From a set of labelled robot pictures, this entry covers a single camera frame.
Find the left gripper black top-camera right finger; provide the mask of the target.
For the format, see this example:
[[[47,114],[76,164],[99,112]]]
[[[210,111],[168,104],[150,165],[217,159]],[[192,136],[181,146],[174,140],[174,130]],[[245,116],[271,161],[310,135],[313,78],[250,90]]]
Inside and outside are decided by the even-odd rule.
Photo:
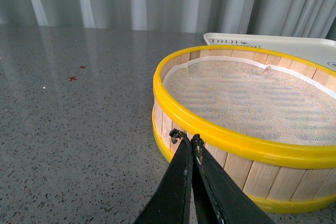
[[[204,147],[200,135],[191,140],[192,187],[198,223],[267,223],[268,216],[236,185]]]

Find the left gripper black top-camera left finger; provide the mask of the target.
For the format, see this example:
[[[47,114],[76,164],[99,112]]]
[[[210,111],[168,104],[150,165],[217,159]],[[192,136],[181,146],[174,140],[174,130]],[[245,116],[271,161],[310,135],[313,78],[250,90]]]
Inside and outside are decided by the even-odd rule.
[[[193,151],[187,135],[173,129],[172,142],[180,144],[150,201],[135,223],[189,223]]]

